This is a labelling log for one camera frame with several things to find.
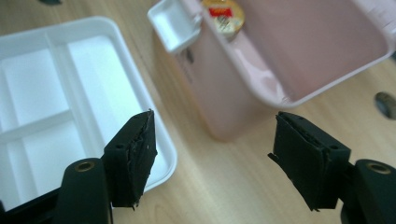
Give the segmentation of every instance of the red label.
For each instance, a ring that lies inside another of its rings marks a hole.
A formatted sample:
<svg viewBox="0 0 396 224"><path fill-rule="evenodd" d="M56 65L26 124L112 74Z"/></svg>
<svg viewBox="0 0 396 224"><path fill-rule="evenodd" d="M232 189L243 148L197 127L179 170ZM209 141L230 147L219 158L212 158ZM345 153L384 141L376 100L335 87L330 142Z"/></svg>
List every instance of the red label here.
<svg viewBox="0 0 396 224"><path fill-rule="evenodd" d="M232 17L233 16L233 12L231 11L230 7L210 7L209 13L212 17L219 17L219 16Z"/></svg>

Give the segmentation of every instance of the pink plastic container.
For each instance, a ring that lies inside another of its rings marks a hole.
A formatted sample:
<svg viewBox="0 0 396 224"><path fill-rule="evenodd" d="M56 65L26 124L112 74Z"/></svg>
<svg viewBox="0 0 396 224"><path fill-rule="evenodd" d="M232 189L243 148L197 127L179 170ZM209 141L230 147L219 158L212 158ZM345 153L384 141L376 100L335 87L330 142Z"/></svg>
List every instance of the pink plastic container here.
<svg viewBox="0 0 396 224"><path fill-rule="evenodd" d="M235 1L246 22L231 42L199 1L163 0L148 12L220 139L245 133L395 50L395 0Z"/></svg>

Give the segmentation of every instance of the wooden surface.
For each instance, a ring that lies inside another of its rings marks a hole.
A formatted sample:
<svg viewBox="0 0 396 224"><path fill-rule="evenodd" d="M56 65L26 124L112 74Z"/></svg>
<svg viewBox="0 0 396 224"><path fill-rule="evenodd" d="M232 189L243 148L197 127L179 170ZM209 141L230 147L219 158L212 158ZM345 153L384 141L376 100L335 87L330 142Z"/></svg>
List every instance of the wooden surface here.
<svg viewBox="0 0 396 224"><path fill-rule="evenodd" d="M0 35L100 15L121 29L175 143L178 165L140 206L115 209L122 223L340 223L335 210L311 212L280 168L267 158L275 119L229 143L207 134L180 86L173 59L154 34L147 12L154 0L0 1ZM374 106L374 95L396 95L396 65L386 60L292 110L352 148L351 162L374 159L396 166L396 121Z"/></svg>

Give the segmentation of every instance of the white plastic tray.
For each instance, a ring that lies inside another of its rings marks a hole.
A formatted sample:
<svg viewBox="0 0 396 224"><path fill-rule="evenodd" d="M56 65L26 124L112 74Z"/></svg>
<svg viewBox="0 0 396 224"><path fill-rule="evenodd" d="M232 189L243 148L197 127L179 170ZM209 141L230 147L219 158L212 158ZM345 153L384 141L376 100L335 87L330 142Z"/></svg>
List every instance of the white plastic tray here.
<svg viewBox="0 0 396 224"><path fill-rule="evenodd" d="M93 17L0 37L0 200L6 210L59 188L64 169L100 158L134 114L156 112L146 190L177 152L117 25Z"/></svg>

